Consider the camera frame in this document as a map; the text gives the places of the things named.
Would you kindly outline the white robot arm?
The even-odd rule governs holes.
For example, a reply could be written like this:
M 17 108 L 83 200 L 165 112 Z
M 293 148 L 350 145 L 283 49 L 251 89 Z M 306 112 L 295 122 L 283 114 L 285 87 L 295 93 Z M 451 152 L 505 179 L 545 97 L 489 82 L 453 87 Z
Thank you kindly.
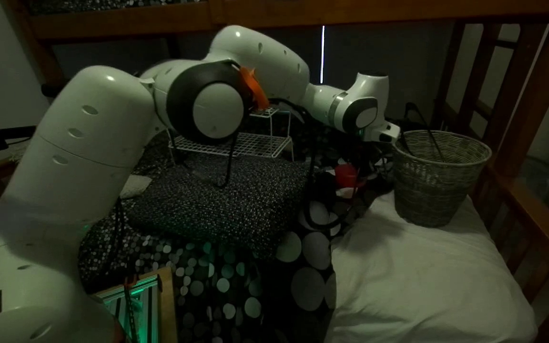
M 385 118 L 385 76 L 314 84 L 291 47 L 242 25 L 222 27 L 200 59 L 137 76 L 106 65 L 76 72 L 0 196 L 0 343 L 121 343 L 120 322 L 81 289 L 80 240 L 112 209 L 154 128 L 217 145 L 274 103 L 362 141 L 400 135 Z

